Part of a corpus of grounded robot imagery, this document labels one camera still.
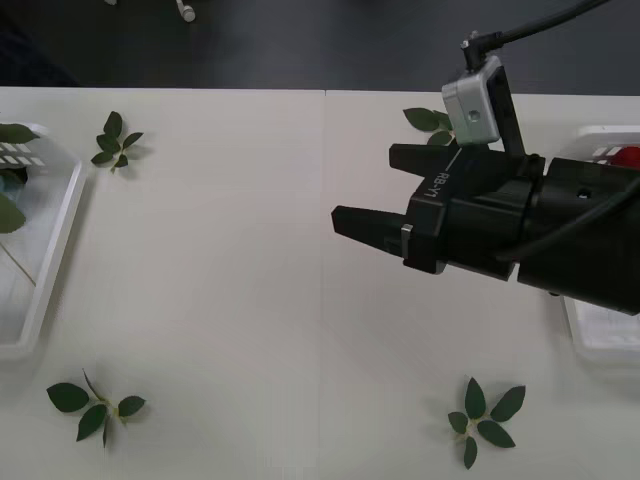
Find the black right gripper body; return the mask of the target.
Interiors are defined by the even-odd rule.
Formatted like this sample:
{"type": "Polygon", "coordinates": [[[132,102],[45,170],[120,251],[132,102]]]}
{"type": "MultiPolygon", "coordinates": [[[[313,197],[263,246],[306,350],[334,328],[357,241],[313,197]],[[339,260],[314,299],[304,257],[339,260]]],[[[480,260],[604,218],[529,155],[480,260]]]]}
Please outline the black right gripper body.
{"type": "Polygon", "coordinates": [[[524,220],[545,160],[513,157],[486,146],[459,147],[445,182],[424,179],[404,216],[405,266],[440,274],[448,265],[507,279],[502,249],[523,236],[524,220]]]}

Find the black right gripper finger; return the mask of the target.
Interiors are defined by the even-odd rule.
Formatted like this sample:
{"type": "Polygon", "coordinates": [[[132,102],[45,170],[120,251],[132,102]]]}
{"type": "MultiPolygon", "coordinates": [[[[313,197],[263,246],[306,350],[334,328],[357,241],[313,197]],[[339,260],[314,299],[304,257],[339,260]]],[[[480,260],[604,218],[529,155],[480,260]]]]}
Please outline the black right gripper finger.
{"type": "Polygon", "coordinates": [[[459,151],[460,148],[455,145],[393,144],[389,148],[389,164],[392,169],[433,179],[435,182],[445,182],[459,151]]]}
{"type": "Polygon", "coordinates": [[[386,252],[406,258],[402,228],[403,215],[377,210],[337,206],[331,213],[336,234],[386,252]]]}

